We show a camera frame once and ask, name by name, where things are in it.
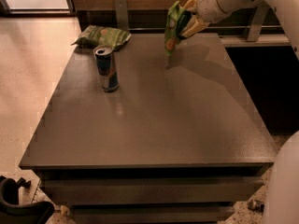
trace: can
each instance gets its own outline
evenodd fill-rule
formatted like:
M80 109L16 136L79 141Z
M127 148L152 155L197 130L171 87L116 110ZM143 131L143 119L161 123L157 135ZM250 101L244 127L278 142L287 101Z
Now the can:
M96 65L100 74L102 88L105 92L113 92L119 87L118 74L114 62L113 49L99 46L93 50Z

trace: table drawer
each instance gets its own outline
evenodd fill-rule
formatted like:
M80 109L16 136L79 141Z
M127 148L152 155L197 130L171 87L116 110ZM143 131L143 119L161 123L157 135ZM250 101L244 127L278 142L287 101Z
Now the table drawer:
M56 204L214 203L246 201L260 177L49 180L41 188Z
M70 217L78 224L91 223L216 223L234 213L232 206L143 206L72 208Z

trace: table top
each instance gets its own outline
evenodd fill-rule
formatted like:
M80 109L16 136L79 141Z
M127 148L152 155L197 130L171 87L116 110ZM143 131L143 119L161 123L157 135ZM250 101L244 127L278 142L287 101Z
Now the table top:
M164 35L114 52L105 93L92 49L76 48L22 169L272 163L277 150L220 39L199 34L164 54Z

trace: black object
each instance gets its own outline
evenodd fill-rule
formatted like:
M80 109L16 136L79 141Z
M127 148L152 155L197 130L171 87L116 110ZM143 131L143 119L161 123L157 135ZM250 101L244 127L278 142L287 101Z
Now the black object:
M189 20L192 18L192 13L190 11L185 10L180 18L178 19L178 24L177 24L177 35L178 38L181 40L185 40L186 37L180 35L182 30L187 26Z
M2 224L43 224L54 213L50 202L19 205L19 187L29 188L31 182L21 178L18 182L0 177L0 220Z
M247 203L247 207L251 211L262 213L264 210L264 203L259 200L252 199Z
M299 130L299 62L292 47L227 48L271 134Z

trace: can lid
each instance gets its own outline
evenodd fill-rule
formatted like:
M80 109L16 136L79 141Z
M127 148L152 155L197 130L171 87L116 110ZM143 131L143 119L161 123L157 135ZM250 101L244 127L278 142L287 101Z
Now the can lid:
M96 56L107 56L112 53L112 48L107 46L99 46L93 50L93 53Z

